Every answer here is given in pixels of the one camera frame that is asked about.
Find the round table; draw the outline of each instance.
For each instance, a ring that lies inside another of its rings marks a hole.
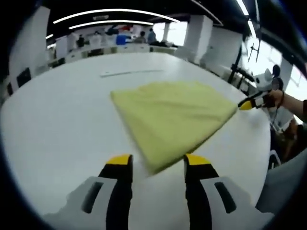
[[[1,109],[1,130],[12,175],[41,215],[57,212],[66,196],[107,160],[133,154],[131,229],[188,229],[184,166],[179,161],[148,177],[141,153],[110,92],[154,81],[199,81],[231,101],[245,98],[222,79],[163,53],[112,54],[78,60],[43,73]],[[194,154],[208,158],[256,205],[269,163],[270,126],[262,110],[237,111]]]

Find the white table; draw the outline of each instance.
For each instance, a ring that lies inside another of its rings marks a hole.
[[[135,72],[153,70],[152,72]],[[101,73],[130,74],[101,77]],[[134,155],[131,229],[188,229],[183,161],[147,178],[143,159],[109,95],[154,81],[199,81],[235,103],[245,96],[222,79],[162,53],[112,54],[78,60],[21,87],[1,110],[5,153],[19,187],[39,214],[57,212],[66,195],[97,176],[112,156]],[[238,111],[195,154],[208,158],[256,202],[270,150],[262,110]]]

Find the ceiling light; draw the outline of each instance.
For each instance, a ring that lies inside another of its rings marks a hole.
[[[204,9],[209,15],[211,15],[215,20],[217,20],[221,26],[224,26],[223,23],[213,13],[211,13],[206,7],[201,5],[200,2],[197,2],[195,0],[191,0],[191,1],[194,2],[196,5],[200,6],[202,9]]]
[[[253,26],[253,22],[252,22],[251,20],[248,21],[248,26],[249,26],[251,35],[252,35],[254,38],[257,38],[257,37],[256,37],[255,29],[254,29],[254,26]]]
[[[246,6],[244,5],[243,1],[242,0],[236,0],[237,3],[239,4],[240,8],[241,8],[241,11],[243,12],[243,14],[245,16],[248,16],[248,11],[246,9]]]
[[[138,10],[129,10],[129,9],[103,9],[103,10],[94,10],[94,11],[85,11],[85,12],[81,12],[81,13],[75,13],[75,14],[73,14],[73,15],[70,15],[70,16],[67,16],[67,17],[58,19],[58,20],[54,21],[53,24],[62,22],[62,21],[67,20],[67,19],[69,19],[69,18],[73,18],[73,17],[80,16],[80,15],[85,15],[85,14],[89,14],[89,13],[101,13],[101,12],[132,12],[132,13],[143,13],[143,14],[148,14],[148,15],[157,16],[157,17],[160,17],[160,18],[165,18],[165,19],[171,20],[171,21],[176,22],[176,23],[180,22],[180,21],[177,20],[177,19],[170,18],[170,17],[164,16],[164,15],[158,14],[158,13],[147,12],[147,11],[138,11]]]
[[[46,37],[46,39],[53,37],[53,34],[50,34]]]
[[[135,23],[135,24],[144,24],[144,25],[153,25],[153,23],[147,23],[147,22],[140,22],[140,21],[131,21],[131,20],[105,20],[105,21],[99,21],[99,22],[92,22],[92,23],[84,23],[80,25],[75,25],[72,27],[69,27],[69,29],[74,29],[82,26],[87,25],[94,25],[94,24],[103,24],[103,23]]]

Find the yellow cloth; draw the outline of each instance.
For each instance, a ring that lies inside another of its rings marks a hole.
[[[156,82],[111,97],[153,171],[204,142],[236,111],[235,103],[198,82]]]

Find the ceiling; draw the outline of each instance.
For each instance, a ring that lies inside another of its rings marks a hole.
[[[131,13],[131,12],[108,12],[82,15],[53,24],[53,21],[62,17],[98,9],[134,9],[154,12],[162,15],[177,14],[176,19],[188,21],[190,14],[205,14],[213,20],[214,24],[219,22],[208,14],[204,9],[193,3],[191,0],[130,0],[130,1],[98,1],[98,0],[27,0],[20,1],[19,7],[23,9],[22,14],[18,14],[12,22],[7,36],[7,47],[12,45],[13,38],[16,36],[23,21],[34,11],[38,5],[45,5],[51,9],[47,34],[54,34],[59,37],[70,32],[70,26],[88,23],[93,21],[93,16],[108,15],[108,20],[135,20],[151,22],[169,22],[169,20],[156,18],[151,15]],[[212,12],[215,17],[222,21],[224,28],[240,33],[249,33],[247,18],[241,12],[236,0],[197,0],[198,3]],[[254,0],[243,0],[250,17],[256,21],[256,8]],[[307,45],[303,39],[307,35],[307,27],[304,25],[305,12],[300,9],[307,9],[302,6],[302,1],[296,0],[258,0],[260,11],[260,25],[264,33],[262,40],[276,46],[282,51],[287,59],[294,62],[305,72],[303,62],[307,62]]]

